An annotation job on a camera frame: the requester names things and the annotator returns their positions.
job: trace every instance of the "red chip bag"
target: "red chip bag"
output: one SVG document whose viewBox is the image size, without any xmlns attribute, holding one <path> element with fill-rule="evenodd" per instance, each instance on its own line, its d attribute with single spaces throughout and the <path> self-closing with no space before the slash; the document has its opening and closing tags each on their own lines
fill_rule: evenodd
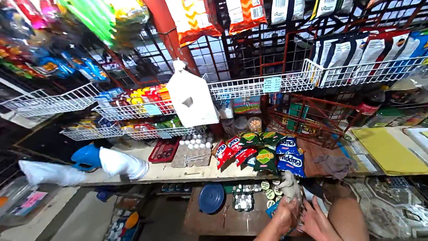
<svg viewBox="0 0 428 241">
<path fill-rule="evenodd" d="M 238 153 L 235 155 L 236 166 L 241 165 L 249 156 L 253 155 L 256 152 L 257 150 L 252 148 L 245 148 L 238 151 Z"/>
<path fill-rule="evenodd" d="M 263 0 L 226 0 L 226 5 L 230 17 L 229 34 L 235 35 L 268 23 Z"/>
<path fill-rule="evenodd" d="M 217 158 L 217 170 L 233 156 L 233 150 L 229 148 L 223 140 L 215 147 L 215 157 Z"/>
<path fill-rule="evenodd" d="M 226 141 L 226 145 L 233 150 L 234 155 L 242 149 L 242 146 L 238 145 L 239 140 L 240 140 L 239 137 L 234 136 Z"/>
<path fill-rule="evenodd" d="M 166 0 L 166 5 L 177 27 L 180 47 L 201 36 L 221 36 L 214 0 Z"/>
</svg>

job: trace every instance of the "paper sign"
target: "paper sign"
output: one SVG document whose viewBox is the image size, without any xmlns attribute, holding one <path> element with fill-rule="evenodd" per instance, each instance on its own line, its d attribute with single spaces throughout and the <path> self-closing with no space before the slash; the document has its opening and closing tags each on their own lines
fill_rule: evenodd
<svg viewBox="0 0 428 241">
<path fill-rule="evenodd" d="M 171 139 L 172 138 L 172 136 L 168 132 L 165 132 L 165 131 L 158 131 L 158 135 L 160 135 L 160 137 L 162 139 Z"/>
<path fill-rule="evenodd" d="M 144 105 L 144 108 L 147 110 L 147 113 L 149 115 L 159 115 L 159 114 L 162 114 L 162 112 L 159 110 L 158 106 L 155 105 L 155 104 Z"/>
<path fill-rule="evenodd" d="M 281 80 L 282 78 L 277 77 L 268 77 L 263 81 L 263 92 L 279 92 L 281 91 Z"/>
</svg>

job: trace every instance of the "blue lid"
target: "blue lid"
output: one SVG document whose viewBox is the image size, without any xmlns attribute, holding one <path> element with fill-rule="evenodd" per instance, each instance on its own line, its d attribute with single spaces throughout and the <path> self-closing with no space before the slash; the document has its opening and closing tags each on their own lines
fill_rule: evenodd
<svg viewBox="0 0 428 241">
<path fill-rule="evenodd" d="M 221 184 L 207 184 L 199 195 L 199 208 L 203 213 L 211 214 L 223 204 L 224 189 Z"/>
</svg>

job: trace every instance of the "yellow paper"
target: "yellow paper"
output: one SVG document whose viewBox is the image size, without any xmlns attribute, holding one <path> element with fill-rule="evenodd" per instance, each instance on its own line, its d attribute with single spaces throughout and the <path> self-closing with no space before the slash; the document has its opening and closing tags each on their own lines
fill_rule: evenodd
<svg viewBox="0 0 428 241">
<path fill-rule="evenodd" d="M 428 166 L 401 145 L 385 128 L 352 130 L 388 175 L 427 174 Z"/>
</svg>

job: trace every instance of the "green chip bag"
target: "green chip bag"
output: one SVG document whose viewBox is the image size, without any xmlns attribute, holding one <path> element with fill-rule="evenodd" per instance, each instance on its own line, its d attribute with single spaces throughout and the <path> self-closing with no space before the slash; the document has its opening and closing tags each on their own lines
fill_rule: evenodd
<svg viewBox="0 0 428 241">
<path fill-rule="evenodd" d="M 269 146 L 276 146 L 285 136 L 274 131 L 266 131 L 260 134 L 262 142 Z"/>
<path fill-rule="evenodd" d="M 276 153 L 269 148 L 260 149 L 256 156 L 254 171 L 269 170 L 273 174 L 278 174 L 276 171 Z"/>
<path fill-rule="evenodd" d="M 241 139 L 239 140 L 239 146 L 255 146 L 261 145 L 262 141 L 255 132 L 245 132 L 241 134 Z"/>
</svg>

